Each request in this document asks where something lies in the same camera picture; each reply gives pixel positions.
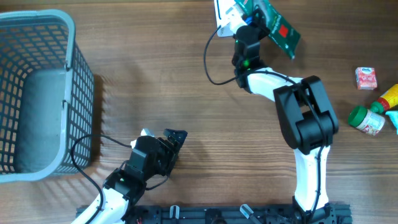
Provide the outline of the green 3M gloves package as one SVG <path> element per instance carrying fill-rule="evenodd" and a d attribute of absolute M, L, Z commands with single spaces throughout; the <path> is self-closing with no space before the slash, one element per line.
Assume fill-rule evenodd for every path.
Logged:
<path fill-rule="evenodd" d="M 295 58 L 300 34 L 269 0 L 235 0 L 235 3 L 243 11 L 244 22 L 261 31 L 260 39 L 268 36 L 290 59 Z"/>

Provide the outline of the red white small packet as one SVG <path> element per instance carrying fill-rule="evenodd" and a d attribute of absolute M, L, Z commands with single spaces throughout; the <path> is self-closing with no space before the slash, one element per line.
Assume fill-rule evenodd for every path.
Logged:
<path fill-rule="evenodd" d="M 355 70 L 357 89 L 374 90 L 377 88 L 376 72 L 371 67 L 358 67 Z"/>

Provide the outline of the green lid seasoning jar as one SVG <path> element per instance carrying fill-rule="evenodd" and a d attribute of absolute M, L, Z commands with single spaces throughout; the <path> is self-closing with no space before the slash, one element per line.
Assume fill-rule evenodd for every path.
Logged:
<path fill-rule="evenodd" d="M 361 132 L 375 136 L 385 124 L 385 118 L 363 106 L 356 106 L 349 114 L 348 124 Z"/>

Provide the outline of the red chili sauce bottle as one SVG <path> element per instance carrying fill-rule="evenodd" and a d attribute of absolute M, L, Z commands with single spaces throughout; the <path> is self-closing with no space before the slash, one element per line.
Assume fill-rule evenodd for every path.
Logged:
<path fill-rule="evenodd" d="M 393 85 L 376 101 L 371 103 L 370 110 L 373 113 L 383 114 L 384 112 L 397 106 L 397 89 L 398 84 Z"/>

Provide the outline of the mint wet wipes pack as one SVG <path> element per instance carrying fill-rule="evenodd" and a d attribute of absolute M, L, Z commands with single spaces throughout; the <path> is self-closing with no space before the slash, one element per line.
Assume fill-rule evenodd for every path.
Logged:
<path fill-rule="evenodd" d="M 396 128 L 396 133 L 398 134 L 398 111 L 387 111 L 386 115 L 390 118 L 392 124 Z"/>

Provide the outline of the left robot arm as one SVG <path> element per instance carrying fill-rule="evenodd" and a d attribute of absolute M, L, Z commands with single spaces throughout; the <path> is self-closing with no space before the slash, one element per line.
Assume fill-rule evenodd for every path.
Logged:
<path fill-rule="evenodd" d="M 99 194 L 73 222 L 127 223 L 144 193 L 168 181 L 187 135 L 184 130 L 165 129 L 165 137 L 156 138 L 148 129 L 143 129 L 140 136 L 127 145 L 102 134 L 102 138 L 132 149 L 130 158 L 105 179 L 102 187 L 84 173 L 74 156 L 77 145 L 94 134 L 77 139 L 70 152 L 72 163 Z"/>

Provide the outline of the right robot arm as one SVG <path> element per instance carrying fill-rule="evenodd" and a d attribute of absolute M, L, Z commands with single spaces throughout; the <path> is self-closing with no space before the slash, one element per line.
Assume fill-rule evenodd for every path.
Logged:
<path fill-rule="evenodd" d="M 260 41 L 271 33 L 260 7 L 250 16 L 233 17 L 232 21 L 239 21 L 231 26 L 237 84 L 275 103 L 282 135 L 294 150 L 294 219 L 297 223 L 324 220 L 331 210 L 325 189 L 326 160 L 338 121 L 323 83 L 316 76 L 292 78 L 275 72 L 260 59 Z"/>

